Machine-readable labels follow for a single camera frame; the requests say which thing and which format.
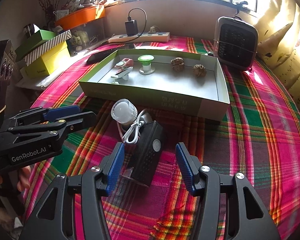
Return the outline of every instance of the table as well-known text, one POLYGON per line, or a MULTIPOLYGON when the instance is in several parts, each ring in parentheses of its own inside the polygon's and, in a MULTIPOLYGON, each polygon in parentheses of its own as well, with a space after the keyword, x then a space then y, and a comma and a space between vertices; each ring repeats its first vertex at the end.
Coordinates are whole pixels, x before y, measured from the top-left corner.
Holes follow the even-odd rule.
MULTIPOLYGON (((118 45, 107 45, 102 49, 118 45)), ((136 43, 138 49, 172 49, 193 53, 212 51, 209 41, 172 36, 167 43, 136 43)), ((110 110, 114 102, 85 96, 78 80, 94 65, 79 60, 52 83, 34 107, 77 104, 97 114, 97 125, 69 135, 63 154, 37 163, 31 188, 24 192, 25 218, 55 175, 84 173, 98 165, 120 140, 110 110)), ((244 173, 255 187, 286 239, 300 223, 300 114, 290 95, 262 63, 239 72, 223 66, 230 107, 218 123, 204 118, 152 109, 154 119, 168 139, 151 187, 120 177, 117 188, 103 199, 112 239, 186 239, 191 233, 198 201, 188 194, 176 163, 174 148, 184 142, 192 155, 218 173, 244 173)), ((126 147, 124 166, 131 156, 126 147)), ((75 199, 78 239, 83 238, 80 197, 75 199)), ((218 239, 225 224, 225 200, 221 201, 218 239)))
POLYGON ((66 71, 70 66, 74 63, 78 62, 83 57, 91 55, 91 52, 88 50, 84 50, 78 53, 78 55, 71 57, 68 61, 63 62, 63 65, 58 67, 54 72, 52 72, 49 76, 46 77, 37 77, 37 78, 29 78, 23 77, 17 84, 16 87, 26 88, 31 90, 44 91, 47 89, 52 82, 54 82, 58 76, 60 76, 64 71, 66 71))

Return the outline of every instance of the green box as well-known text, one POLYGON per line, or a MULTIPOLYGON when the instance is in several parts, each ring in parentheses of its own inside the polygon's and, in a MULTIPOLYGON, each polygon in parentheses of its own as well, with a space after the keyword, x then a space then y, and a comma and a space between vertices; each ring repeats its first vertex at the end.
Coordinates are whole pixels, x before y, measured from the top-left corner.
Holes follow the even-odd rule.
POLYGON ((135 105, 154 107, 177 113, 204 117, 221 121, 230 105, 226 81, 217 58, 173 50, 160 49, 122 49, 112 53, 79 80, 87 96, 114 100, 122 98, 135 105), (152 55, 151 67, 155 71, 142 75, 138 62, 141 55, 152 55), (181 57, 185 68, 175 72, 171 60, 181 57), (117 79, 112 83, 111 76, 116 74, 114 66, 124 58, 133 59, 133 71, 129 79, 117 79), (207 74, 196 77, 193 67, 203 65, 207 74))
POLYGON ((44 44, 45 42, 53 39, 56 36, 57 35, 54 32, 49 32, 45 30, 37 31, 16 49, 17 61, 22 60, 32 50, 44 44))

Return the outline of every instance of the orange tray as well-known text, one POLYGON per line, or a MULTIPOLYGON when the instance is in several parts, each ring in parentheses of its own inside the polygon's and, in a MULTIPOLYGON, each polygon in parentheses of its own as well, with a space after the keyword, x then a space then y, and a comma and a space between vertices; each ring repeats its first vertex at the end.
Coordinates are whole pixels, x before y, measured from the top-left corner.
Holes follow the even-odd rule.
POLYGON ((98 5, 70 13, 69 15, 56 21, 55 26, 60 25, 65 31, 67 31, 105 16, 105 7, 103 5, 98 5))

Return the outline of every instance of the black cable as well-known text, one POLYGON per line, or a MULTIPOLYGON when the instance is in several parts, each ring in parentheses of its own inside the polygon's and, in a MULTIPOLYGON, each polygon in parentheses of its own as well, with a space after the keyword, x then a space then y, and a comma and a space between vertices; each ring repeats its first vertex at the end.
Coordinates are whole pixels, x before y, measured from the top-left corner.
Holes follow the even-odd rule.
POLYGON ((130 17, 130 12, 131 11, 133 11, 133 10, 136 10, 136 9, 139 9, 139 10, 141 10, 141 11, 143 11, 144 13, 145 13, 145 16, 146 16, 146 22, 145 22, 145 27, 143 28, 143 31, 142 31, 142 33, 138 36, 138 37, 136 37, 136 38, 134 38, 134 39, 132 39, 132 40, 129 40, 129 41, 123 41, 123 42, 112 42, 112 43, 109 43, 108 41, 107 41, 107 43, 105 43, 105 44, 121 44, 121 43, 128 43, 128 42, 131 42, 131 41, 134 41, 134 40, 136 40, 137 38, 139 38, 139 37, 141 37, 141 35, 143 34, 143 33, 145 33, 145 30, 146 30, 146 25, 147 25, 147 14, 146 14, 146 12, 145 12, 145 10, 143 10, 143 9, 141 9, 141 8, 133 8, 133 9, 131 9, 130 11, 129 11, 129 13, 128 13, 128 21, 131 21, 131 17, 130 17))

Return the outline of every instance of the striped box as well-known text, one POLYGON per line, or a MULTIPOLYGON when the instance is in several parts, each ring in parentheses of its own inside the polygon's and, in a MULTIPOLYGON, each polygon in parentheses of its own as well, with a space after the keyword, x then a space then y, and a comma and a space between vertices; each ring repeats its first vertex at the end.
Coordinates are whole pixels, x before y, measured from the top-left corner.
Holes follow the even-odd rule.
POLYGON ((29 66, 22 68, 22 72, 29 78, 45 77, 52 74, 60 66, 68 64, 70 54, 67 47, 67 42, 63 41, 53 47, 29 66))
POLYGON ((71 32, 66 31, 54 37, 50 41, 47 41, 46 43, 42 44, 40 47, 38 47, 37 49, 35 49, 34 51, 30 52, 28 55, 25 56, 24 60, 27 66, 29 66, 31 63, 33 63, 35 60, 37 60, 39 57, 41 57, 44 53, 46 53, 50 49, 54 48, 55 46, 59 45, 60 43, 66 40, 69 40, 70 38, 71 38, 71 32))

